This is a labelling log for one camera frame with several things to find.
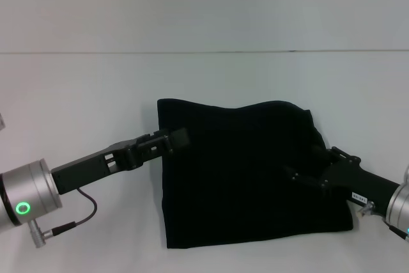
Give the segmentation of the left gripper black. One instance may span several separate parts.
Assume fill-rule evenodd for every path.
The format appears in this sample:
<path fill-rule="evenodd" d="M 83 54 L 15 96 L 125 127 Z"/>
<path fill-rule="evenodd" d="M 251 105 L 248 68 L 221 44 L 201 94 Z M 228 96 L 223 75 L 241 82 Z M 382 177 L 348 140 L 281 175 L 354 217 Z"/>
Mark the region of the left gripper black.
<path fill-rule="evenodd" d="M 58 194 L 66 194 L 80 187 L 121 171 L 141 167 L 145 162 L 172 154 L 190 144 L 185 128 L 158 130 L 145 139 L 121 141 L 108 148 L 51 171 Z"/>

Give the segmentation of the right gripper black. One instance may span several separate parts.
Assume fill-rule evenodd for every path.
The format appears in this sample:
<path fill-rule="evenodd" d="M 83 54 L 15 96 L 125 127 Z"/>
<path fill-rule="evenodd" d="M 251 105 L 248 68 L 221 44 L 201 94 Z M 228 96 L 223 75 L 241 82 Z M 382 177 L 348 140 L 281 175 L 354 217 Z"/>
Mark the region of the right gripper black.
<path fill-rule="evenodd" d="M 335 146 L 322 148 L 314 145 L 311 153 L 314 161 L 319 165 L 330 166 L 323 172 L 323 169 L 300 171 L 283 165 L 282 168 L 289 181 L 325 189 L 361 206 L 372 201 L 374 214 L 386 215 L 392 195 L 399 187 L 398 183 L 363 170 L 359 157 L 349 155 Z"/>

